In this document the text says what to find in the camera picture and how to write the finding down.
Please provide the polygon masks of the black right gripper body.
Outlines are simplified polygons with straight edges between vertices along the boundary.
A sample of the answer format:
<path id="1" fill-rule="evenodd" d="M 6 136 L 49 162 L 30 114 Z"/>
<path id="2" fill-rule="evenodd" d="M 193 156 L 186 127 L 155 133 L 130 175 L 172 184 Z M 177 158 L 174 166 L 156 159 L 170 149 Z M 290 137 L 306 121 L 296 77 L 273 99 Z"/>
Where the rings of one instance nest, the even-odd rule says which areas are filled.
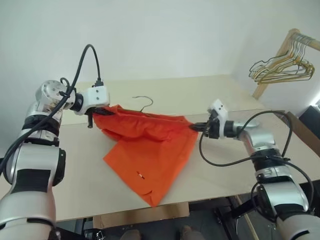
<path id="1" fill-rule="evenodd" d="M 216 110 L 212 110 L 205 127 L 205 135 L 210 139 L 220 138 L 220 120 Z"/>

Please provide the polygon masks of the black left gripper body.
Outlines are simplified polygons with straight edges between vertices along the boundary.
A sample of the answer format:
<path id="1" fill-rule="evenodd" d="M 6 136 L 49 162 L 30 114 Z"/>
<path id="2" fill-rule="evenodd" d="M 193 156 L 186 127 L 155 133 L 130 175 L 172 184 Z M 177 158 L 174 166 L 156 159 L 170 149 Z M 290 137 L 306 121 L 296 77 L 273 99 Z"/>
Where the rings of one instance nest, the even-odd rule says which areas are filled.
<path id="1" fill-rule="evenodd" d="M 92 128 L 93 127 L 93 113 L 100 114 L 102 112 L 103 108 L 101 107 L 91 107 L 86 112 L 85 115 L 87 116 L 87 127 Z"/>

